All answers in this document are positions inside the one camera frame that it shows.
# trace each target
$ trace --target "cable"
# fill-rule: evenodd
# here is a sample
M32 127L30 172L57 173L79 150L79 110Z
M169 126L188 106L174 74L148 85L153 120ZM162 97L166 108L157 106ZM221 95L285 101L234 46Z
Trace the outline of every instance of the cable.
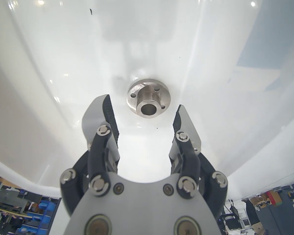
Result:
M293 172L292 174L290 174L290 175L287 175L287 176L285 176L285 177L283 177L283 178L277 180L276 182L273 182L273 183L271 183L271 184L269 184L269 185L267 185L267 186L265 186L265 187L259 189L258 191L261 191L261 190L263 190L264 188L269 187L269 186L271 186L272 184L277 183L277 182L279 182L280 180L282 180L282 179L284 179L284 178L287 178L287 177L289 177L289 176L292 176L293 174L294 174L294 172Z
M232 211L230 211L227 207L226 207L226 205L224 205L225 206L225 208L229 211L229 213L232 213Z

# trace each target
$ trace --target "desk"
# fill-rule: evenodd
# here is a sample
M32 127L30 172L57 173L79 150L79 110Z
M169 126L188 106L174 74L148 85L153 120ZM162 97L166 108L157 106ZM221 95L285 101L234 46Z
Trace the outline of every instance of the desk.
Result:
M0 203L20 207L20 213L23 213L27 200L17 197L18 194L19 191L7 189L0 190Z
M7 212L7 213L12 214L12 215L15 215L15 216L20 216L20 217L25 217L25 218L32 218L32 216L28 216L28 215L26 215L24 213L11 212L11 211L7 211L7 210L1 209L1 208L0 208L0 211L1 212Z

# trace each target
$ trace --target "black rubber grip pad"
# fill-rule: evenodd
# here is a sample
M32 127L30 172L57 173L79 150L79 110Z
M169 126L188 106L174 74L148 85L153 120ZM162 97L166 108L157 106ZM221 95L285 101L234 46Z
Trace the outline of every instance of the black rubber grip pad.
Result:
M102 104L102 111L105 116L106 121L110 124L115 142L118 145L119 130L117 127L117 122L115 121L114 112L110 100L110 95L108 94Z
M179 107L177 108L175 118L174 118L174 121L173 121L174 135L176 134L177 131L179 131L181 129L181 125L182 125L181 116L180 116L180 113L179 113L180 107L181 107L181 105L179 105Z

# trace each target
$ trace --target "white curved surface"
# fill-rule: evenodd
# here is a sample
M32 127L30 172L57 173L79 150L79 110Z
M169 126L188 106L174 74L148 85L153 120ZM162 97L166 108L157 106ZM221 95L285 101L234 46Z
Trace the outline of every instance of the white curved surface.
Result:
M155 119L126 105L128 87L144 78L171 93ZM274 169L269 183L294 168L285 157L294 131L274 143L294 120L294 0L0 0L4 166L58 187L86 150L85 110L106 93L120 131L121 176L169 175L172 122L183 104L202 153L229 177L229 198L262 189L263 168ZM258 166L271 144L284 168L271 156ZM252 186L241 181L246 176Z

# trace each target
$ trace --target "white glossy panel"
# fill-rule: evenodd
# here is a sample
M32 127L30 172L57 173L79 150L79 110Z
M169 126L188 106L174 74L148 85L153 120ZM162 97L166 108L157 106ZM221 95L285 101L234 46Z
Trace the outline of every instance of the white glossy panel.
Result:
M80 120L108 93L121 176L149 182L169 175L179 104L202 152L229 176L294 119L294 0L0 0L0 67L61 144L55 154L74 161L85 151ZM170 107L155 119L126 105L128 87L144 78L159 79L171 93ZM39 148L26 150L44 159L42 169L53 167L43 176L44 185L55 186L53 173L65 164L51 163ZM34 183L42 175L0 160Z

